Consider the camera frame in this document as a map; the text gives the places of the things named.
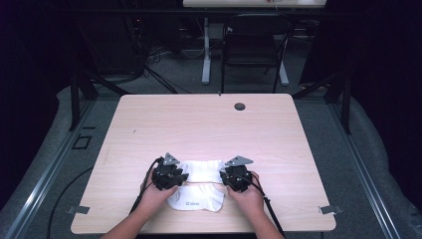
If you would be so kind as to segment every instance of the black office chair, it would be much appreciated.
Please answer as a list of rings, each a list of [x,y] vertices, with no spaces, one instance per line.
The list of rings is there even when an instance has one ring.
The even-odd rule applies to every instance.
[[[277,13],[239,14],[230,18],[223,28],[221,93],[224,93],[226,66],[266,68],[265,73],[270,68],[277,69],[273,85],[275,93],[282,59],[293,29],[292,21]]]

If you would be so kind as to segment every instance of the white cloth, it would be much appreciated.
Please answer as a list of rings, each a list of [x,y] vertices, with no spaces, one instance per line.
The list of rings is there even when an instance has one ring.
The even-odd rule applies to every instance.
[[[224,168],[222,160],[196,161],[188,160],[180,162],[177,168],[183,169],[183,173],[189,173],[188,182],[217,182],[223,183],[220,170]]]
[[[177,168],[189,173],[188,182],[201,184],[182,185],[167,199],[168,205],[176,210],[202,210],[216,212],[223,206],[224,193],[217,190],[212,182],[223,183],[220,170],[224,168],[222,160],[182,161]]]
[[[224,193],[212,183],[194,186],[179,186],[177,191],[167,198],[170,207],[176,210],[202,210],[216,212],[223,206]]]

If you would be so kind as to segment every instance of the metal bracket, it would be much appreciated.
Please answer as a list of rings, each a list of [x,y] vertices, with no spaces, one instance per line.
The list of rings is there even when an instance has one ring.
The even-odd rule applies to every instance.
[[[67,213],[73,215],[76,215],[77,213],[88,214],[89,211],[90,208],[85,206],[70,206],[68,210],[66,210]]]
[[[168,166],[168,165],[175,165],[177,163],[180,163],[179,160],[177,160],[173,155],[171,155],[170,153],[166,152],[165,156],[164,156],[164,161],[163,161],[163,165]]]
[[[319,212],[324,215],[326,214],[336,215],[340,212],[343,212],[343,209],[340,206],[330,205],[330,206],[320,207]]]
[[[230,161],[226,162],[226,166],[241,166],[241,165],[245,165],[245,164],[249,164],[249,163],[253,163],[254,161],[243,157],[243,156],[235,156],[233,159],[231,159]]]

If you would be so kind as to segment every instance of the black wire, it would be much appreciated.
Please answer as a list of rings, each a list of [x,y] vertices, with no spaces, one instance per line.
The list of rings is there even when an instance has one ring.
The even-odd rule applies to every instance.
[[[174,94],[178,94],[177,91],[171,86],[175,86],[176,88],[182,90],[185,93],[191,94],[191,92],[181,88],[180,86],[178,86],[177,84],[171,82],[170,80],[166,79],[165,77],[159,75],[158,73],[156,73],[155,71],[153,71],[152,69],[150,69],[149,67],[145,66],[145,69],[159,82],[161,83],[164,87],[166,87],[169,91],[171,91]]]
[[[134,211],[134,209],[136,209],[137,205],[139,204],[140,200],[142,199],[143,192],[145,192],[146,188],[148,188],[149,185],[151,185],[151,183],[146,185],[146,182],[148,181],[149,173],[151,172],[152,167],[154,166],[155,163],[159,163],[161,160],[163,160],[162,157],[156,159],[151,164],[148,171],[146,172],[145,177],[143,178],[142,187],[140,188],[140,191],[139,191],[139,195],[136,197],[136,200],[134,201],[133,206],[131,207],[129,214],[132,213]]]
[[[282,225],[280,225],[279,219],[277,219],[276,213],[274,212],[273,207],[271,206],[270,199],[265,196],[264,201],[267,205],[268,211],[271,214],[271,217],[273,218],[274,223],[276,223],[276,226],[279,229],[279,232],[283,235],[284,238],[286,238],[285,231],[283,231]]]
[[[249,182],[249,183],[251,183],[251,185],[253,185],[254,187],[256,187],[260,192],[261,192],[261,194],[263,195],[263,197],[265,197],[266,195],[265,195],[265,193],[264,193],[264,190],[262,189],[262,187],[261,187],[261,184],[260,184],[260,180],[258,180],[258,177],[256,177],[254,174],[252,174],[252,176],[253,177],[255,177],[255,179],[257,179],[257,182],[258,182],[258,184],[259,185],[257,185],[257,184],[255,184],[254,182],[252,182],[251,180],[249,180],[248,178],[246,178],[246,177],[244,177],[244,176],[241,176],[241,175],[238,175],[238,174],[236,174],[236,173],[233,173],[233,172],[227,172],[227,174],[229,174],[229,175],[233,175],[233,176],[237,176],[237,177],[240,177],[240,178],[242,178],[243,180],[245,180],[245,181],[247,181],[247,182]]]
[[[93,166],[90,168],[87,168],[86,170],[84,170],[83,172],[81,172],[78,176],[76,176],[71,182],[68,183],[68,185],[66,185],[66,187],[62,190],[62,192],[60,193],[59,198],[57,199],[56,203],[54,204],[53,210],[50,213],[50,219],[49,219],[49,225],[48,225],[48,229],[47,229],[47,238],[50,238],[50,234],[51,234],[51,228],[52,228],[52,222],[53,222],[53,217],[54,217],[54,213],[56,211],[57,205],[59,204],[60,200],[62,199],[62,196],[65,194],[65,192],[68,190],[68,188],[76,181],[78,180],[82,175],[84,175],[85,173],[93,170]]]

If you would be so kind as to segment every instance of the wooden table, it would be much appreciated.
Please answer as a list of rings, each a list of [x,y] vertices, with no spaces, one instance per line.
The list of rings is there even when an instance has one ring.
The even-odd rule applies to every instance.
[[[245,105],[243,111],[234,108]],[[74,233],[105,233],[129,212],[151,163],[166,152],[180,161],[253,159],[285,231],[329,231],[332,215],[294,102],[289,95],[124,96],[115,111]],[[140,233],[252,232],[225,192],[218,212],[177,211],[167,204]]]

